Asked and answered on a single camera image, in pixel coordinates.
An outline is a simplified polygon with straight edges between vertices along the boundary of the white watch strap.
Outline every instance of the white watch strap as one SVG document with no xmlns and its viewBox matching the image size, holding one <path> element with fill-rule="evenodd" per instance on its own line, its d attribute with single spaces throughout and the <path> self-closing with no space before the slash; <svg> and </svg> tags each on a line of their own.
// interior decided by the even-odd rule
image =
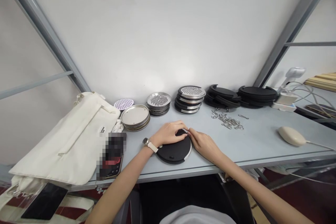
<svg viewBox="0 0 336 224">
<path fill-rule="evenodd" d="M 147 146 L 151 148 L 152 151 L 154 151 L 155 153 L 158 151 L 158 148 L 156 148 L 155 145 L 151 143 L 151 141 L 149 141 Z"/>
</svg>

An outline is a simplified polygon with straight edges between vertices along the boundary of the watch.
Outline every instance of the watch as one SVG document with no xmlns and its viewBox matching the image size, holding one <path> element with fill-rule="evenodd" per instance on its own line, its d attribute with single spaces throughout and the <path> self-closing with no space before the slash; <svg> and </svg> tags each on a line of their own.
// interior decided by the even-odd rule
<svg viewBox="0 0 336 224">
<path fill-rule="evenodd" d="M 158 151 L 158 148 L 156 148 L 155 145 L 152 144 L 148 138 L 144 138 L 142 142 L 145 146 L 151 148 L 152 151 L 154 151 L 155 153 Z"/>
</svg>

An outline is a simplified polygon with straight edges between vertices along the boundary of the wrist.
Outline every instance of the wrist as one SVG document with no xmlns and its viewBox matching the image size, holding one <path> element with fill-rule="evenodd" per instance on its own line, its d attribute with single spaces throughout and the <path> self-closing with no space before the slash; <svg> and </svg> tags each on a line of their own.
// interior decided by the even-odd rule
<svg viewBox="0 0 336 224">
<path fill-rule="evenodd" d="M 162 145 L 161 140 L 158 137 L 156 137 L 155 135 L 151 136 L 149 140 L 156 148 L 158 148 L 160 145 Z"/>
</svg>

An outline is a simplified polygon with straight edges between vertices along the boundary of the watch face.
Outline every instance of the watch face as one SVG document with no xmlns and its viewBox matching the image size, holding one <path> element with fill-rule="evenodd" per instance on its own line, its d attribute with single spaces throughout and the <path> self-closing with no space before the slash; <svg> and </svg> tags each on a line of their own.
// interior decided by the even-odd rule
<svg viewBox="0 0 336 224">
<path fill-rule="evenodd" d="M 148 141 L 148 138 L 144 138 L 143 141 L 142 141 L 142 143 L 143 143 L 143 144 L 146 144 L 147 141 Z"/>
</svg>

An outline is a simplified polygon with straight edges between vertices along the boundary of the white shirt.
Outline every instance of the white shirt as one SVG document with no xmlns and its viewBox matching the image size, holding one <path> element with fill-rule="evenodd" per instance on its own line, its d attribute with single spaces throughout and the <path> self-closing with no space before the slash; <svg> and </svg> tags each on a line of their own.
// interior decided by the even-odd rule
<svg viewBox="0 0 336 224">
<path fill-rule="evenodd" d="M 209 208 L 190 205 L 162 219 L 160 224 L 236 224 L 228 215 Z"/>
</svg>

